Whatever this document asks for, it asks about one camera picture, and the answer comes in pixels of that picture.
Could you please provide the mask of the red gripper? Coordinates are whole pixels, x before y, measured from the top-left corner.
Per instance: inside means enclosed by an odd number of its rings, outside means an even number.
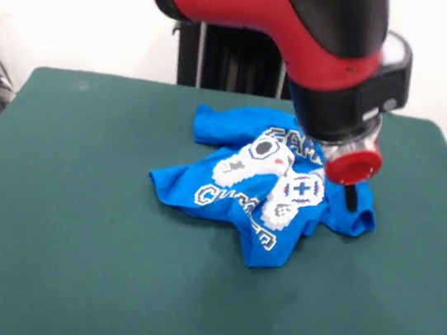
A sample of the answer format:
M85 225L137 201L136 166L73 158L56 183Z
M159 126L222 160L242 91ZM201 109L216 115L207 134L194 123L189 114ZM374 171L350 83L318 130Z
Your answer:
M358 195L354 184L369 180L382 167L379 145L357 140L351 144L325 144L321 149L328 179L345 186L346 208L355 213L358 210Z

